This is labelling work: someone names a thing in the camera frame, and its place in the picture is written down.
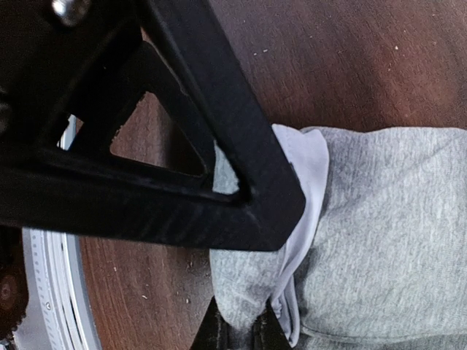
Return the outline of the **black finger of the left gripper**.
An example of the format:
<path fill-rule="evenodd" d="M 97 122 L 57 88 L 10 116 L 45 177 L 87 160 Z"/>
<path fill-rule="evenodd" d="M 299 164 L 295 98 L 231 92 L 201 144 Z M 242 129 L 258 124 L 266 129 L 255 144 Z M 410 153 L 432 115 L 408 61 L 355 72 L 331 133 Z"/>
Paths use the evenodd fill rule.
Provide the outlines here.
<path fill-rule="evenodd" d="M 152 93 L 198 175 L 114 156 Z M 298 178 L 207 1 L 1 3 L 1 223 L 201 249 L 276 251 Z"/>

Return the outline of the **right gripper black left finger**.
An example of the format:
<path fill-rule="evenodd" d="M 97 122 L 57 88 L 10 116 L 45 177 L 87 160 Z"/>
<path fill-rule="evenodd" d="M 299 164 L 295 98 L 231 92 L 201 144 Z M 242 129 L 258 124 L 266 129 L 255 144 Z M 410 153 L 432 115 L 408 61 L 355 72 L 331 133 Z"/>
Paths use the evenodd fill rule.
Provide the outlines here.
<path fill-rule="evenodd" d="M 228 350 L 228 346 L 228 324 L 222 318 L 213 297 L 190 350 Z"/>

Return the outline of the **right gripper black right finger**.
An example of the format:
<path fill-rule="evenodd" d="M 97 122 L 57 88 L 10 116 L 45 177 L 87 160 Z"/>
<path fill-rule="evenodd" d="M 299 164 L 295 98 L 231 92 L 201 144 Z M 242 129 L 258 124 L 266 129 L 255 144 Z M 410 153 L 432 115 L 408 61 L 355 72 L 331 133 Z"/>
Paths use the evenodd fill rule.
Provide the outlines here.
<path fill-rule="evenodd" d="M 269 300 L 266 302 L 264 312 L 256 319 L 252 328 L 252 333 L 254 350 L 292 349 Z"/>

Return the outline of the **grey boxer briefs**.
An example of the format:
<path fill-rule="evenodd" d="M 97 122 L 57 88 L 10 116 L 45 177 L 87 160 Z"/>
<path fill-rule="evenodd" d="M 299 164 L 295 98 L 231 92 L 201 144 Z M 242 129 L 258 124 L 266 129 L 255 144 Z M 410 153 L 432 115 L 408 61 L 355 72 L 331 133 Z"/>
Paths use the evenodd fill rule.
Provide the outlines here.
<path fill-rule="evenodd" d="M 209 253 L 229 348 L 271 306 L 294 349 L 464 349 L 466 132 L 273 131 L 306 207 L 276 252 Z"/>

